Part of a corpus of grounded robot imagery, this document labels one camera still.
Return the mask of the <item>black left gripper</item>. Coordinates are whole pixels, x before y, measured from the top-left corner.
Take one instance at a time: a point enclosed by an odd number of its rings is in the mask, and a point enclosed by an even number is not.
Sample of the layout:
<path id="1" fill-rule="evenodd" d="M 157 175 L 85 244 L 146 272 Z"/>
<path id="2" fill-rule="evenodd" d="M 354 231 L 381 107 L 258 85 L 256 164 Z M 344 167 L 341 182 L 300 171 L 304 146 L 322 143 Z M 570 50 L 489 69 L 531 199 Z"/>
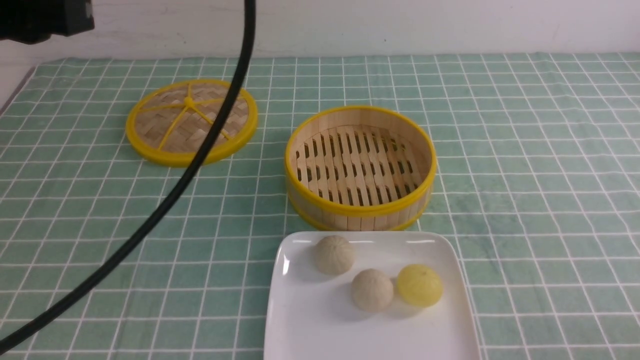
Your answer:
<path id="1" fill-rule="evenodd" d="M 70 37 L 95 28 L 91 0 L 2 0 L 0 39 L 39 44 L 52 35 Z"/>

